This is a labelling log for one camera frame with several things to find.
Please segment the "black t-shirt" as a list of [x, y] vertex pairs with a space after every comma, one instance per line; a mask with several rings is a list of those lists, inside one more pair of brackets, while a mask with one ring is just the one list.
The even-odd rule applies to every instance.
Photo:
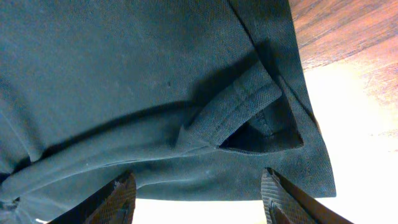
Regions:
[[288, 1], [2, 1], [1, 222], [130, 170], [139, 198], [334, 197]]

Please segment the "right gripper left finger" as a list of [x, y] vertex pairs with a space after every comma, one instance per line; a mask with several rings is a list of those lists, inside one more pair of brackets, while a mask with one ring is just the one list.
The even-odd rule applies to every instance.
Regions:
[[125, 172], [49, 224], [131, 224], [136, 207], [136, 180]]

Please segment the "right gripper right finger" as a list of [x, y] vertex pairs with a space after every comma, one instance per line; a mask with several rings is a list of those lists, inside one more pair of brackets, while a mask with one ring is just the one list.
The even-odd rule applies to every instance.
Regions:
[[261, 197], [268, 224], [352, 224], [270, 167], [262, 173]]

